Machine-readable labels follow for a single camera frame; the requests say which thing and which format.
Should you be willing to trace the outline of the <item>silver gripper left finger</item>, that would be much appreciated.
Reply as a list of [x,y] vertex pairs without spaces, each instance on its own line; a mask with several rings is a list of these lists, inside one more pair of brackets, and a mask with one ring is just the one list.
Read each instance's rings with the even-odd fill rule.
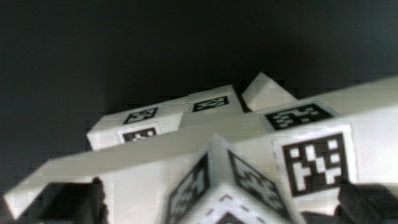
[[54,182],[24,212],[26,224],[109,224],[104,182]]

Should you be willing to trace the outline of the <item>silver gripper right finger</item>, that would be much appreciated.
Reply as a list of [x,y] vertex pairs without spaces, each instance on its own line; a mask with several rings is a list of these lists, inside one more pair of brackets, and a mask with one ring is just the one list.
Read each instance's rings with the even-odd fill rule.
[[398,224],[398,184],[345,181],[338,200],[351,224]]

